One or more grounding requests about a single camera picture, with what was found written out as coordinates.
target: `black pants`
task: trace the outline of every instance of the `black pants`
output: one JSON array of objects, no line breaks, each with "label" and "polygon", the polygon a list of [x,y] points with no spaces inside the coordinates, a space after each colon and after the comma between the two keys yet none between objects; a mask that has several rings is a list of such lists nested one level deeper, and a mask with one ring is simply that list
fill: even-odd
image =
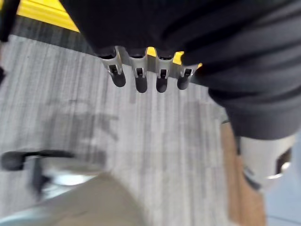
[{"label": "black pants", "polygon": [[277,139],[301,124],[301,1],[61,0],[95,52],[183,50],[238,136]]}]

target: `chair caster wheel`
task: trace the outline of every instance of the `chair caster wheel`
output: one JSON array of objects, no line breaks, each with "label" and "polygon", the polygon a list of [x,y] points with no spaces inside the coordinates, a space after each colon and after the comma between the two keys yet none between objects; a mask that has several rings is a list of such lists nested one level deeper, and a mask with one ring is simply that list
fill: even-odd
[{"label": "chair caster wheel", "polygon": [[6,152],[1,156],[1,166],[7,171],[23,170],[26,160],[24,152]]}]

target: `floor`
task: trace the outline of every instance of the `floor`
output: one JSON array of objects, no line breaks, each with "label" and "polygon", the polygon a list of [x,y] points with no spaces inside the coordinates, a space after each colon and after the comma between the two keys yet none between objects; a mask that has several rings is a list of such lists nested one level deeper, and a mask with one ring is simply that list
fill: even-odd
[{"label": "floor", "polygon": [[301,132],[293,149],[291,167],[266,194],[266,213],[269,226],[301,225]]},{"label": "floor", "polygon": [[[55,148],[102,164],[132,192],[152,226],[234,226],[228,219],[220,109],[206,89],[113,85],[90,54],[11,36],[0,89],[0,151]],[[26,172],[0,171],[0,217],[34,203]]]}]

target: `wooden panel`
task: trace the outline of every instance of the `wooden panel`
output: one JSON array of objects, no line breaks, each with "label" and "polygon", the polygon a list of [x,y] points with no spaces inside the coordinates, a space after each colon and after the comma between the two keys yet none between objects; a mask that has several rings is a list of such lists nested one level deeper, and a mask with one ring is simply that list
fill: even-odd
[{"label": "wooden panel", "polygon": [[245,181],[242,161],[230,123],[222,124],[222,144],[228,187],[228,209],[231,221],[240,226],[266,226],[264,201]]}]

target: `black rubber foot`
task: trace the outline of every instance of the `black rubber foot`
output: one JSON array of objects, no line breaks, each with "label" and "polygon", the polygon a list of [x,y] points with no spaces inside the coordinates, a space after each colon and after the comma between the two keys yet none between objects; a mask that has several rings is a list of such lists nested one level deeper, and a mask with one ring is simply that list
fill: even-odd
[{"label": "black rubber foot", "polygon": [[126,84],[126,77],[122,71],[121,74],[118,73],[114,73],[112,75],[112,80],[113,83],[117,86],[117,87],[124,87],[124,85]]},{"label": "black rubber foot", "polygon": [[167,79],[157,78],[156,88],[159,93],[164,93],[167,89]]},{"label": "black rubber foot", "polygon": [[189,85],[189,79],[187,77],[179,77],[177,85],[180,90],[187,89]]},{"label": "black rubber foot", "polygon": [[136,89],[139,93],[145,93],[147,90],[147,79],[145,78],[135,78]]}]

